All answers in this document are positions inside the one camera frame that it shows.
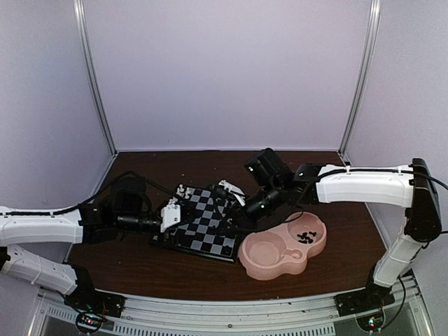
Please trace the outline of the black and white chessboard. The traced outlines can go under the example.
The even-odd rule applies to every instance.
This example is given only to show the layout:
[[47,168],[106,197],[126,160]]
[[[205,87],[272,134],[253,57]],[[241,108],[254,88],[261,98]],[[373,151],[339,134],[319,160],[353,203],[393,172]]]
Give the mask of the black and white chessboard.
[[[231,195],[220,196],[217,192],[203,188],[183,186],[185,191],[187,188],[191,189],[191,196],[187,200],[194,207],[195,217],[177,225],[167,241],[161,235],[155,235],[150,238],[149,244],[205,258],[235,262],[241,239],[234,235],[217,235],[214,230],[237,202],[236,199]],[[225,254],[226,246],[232,248],[231,255]]]

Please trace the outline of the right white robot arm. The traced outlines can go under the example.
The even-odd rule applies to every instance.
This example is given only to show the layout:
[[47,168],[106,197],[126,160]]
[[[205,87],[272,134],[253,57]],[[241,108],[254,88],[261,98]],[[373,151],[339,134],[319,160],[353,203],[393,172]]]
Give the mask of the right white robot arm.
[[334,202],[389,204],[405,209],[406,223],[398,238],[374,266],[372,283],[359,293],[363,308],[375,308],[413,257],[442,233],[440,205],[427,164],[353,168],[349,165],[302,164],[295,171],[271,149],[260,151],[244,165],[261,189],[242,208],[249,226],[279,207]]

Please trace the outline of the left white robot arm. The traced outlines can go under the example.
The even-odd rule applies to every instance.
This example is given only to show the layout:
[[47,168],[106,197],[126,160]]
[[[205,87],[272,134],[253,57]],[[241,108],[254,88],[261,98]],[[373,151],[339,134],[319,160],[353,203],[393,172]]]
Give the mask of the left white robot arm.
[[163,211],[154,212],[146,184],[125,177],[98,203],[87,201],[53,211],[1,208],[1,273],[73,296],[86,311],[101,303],[89,272],[53,262],[25,250],[28,243],[101,244],[120,233],[158,234],[165,229]]

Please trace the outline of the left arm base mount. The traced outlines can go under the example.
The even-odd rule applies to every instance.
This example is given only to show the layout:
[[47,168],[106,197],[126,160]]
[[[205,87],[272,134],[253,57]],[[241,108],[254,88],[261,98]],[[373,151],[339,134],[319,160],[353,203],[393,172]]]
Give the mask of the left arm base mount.
[[90,312],[100,316],[120,318],[125,306],[122,295],[95,291],[92,294],[64,295],[64,302],[81,312]]

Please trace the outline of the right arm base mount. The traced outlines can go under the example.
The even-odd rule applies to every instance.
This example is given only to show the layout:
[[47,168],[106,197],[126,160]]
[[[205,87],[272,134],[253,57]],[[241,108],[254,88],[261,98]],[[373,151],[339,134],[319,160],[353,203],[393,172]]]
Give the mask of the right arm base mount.
[[371,292],[366,289],[342,293],[335,296],[335,304],[339,316],[360,314],[380,309],[395,302],[391,293]]

